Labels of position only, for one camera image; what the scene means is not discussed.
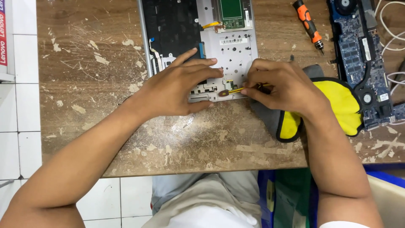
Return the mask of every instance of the wooden workbench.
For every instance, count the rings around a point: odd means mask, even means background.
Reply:
[[[307,0],[324,38],[325,56],[310,43],[291,1],[253,0],[259,57],[302,67],[319,64],[336,77],[335,53],[325,1]],[[405,30],[400,7],[386,20]],[[43,161],[111,113],[145,80],[146,65],[135,0],[37,0]],[[379,30],[384,43],[386,31]],[[398,47],[404,42],[396,42]],[[405,52],[387,51],[388,72]],[[396,101],[404,98],[398,90]],[[380,127],[350,139],[363,163],[405,161],[405,125]],[[223,101],[183,117],[159,117],[125,143],[104,177],[305,167],[301,141],[276,142],[248,99]]]

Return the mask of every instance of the gray cloth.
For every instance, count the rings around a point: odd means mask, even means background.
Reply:
[[[155,215],[162,205],[184,192],[195,182],[207,177],[209,174],[175,174],[152,177],[152,214]],[[239,201],[257,203],[259,185],[257,184],[258,171],[220,172],[217,174],[225,183],[228,191]]]
[[[309,78],[324,77],[324,72],[320,65],[311,65],[303,69]],[[255,111],[256,115],[263,121],[269,133],[276,138],[278,129],[280,110],[269,109],[262,103],[250,99],[250,107]]]

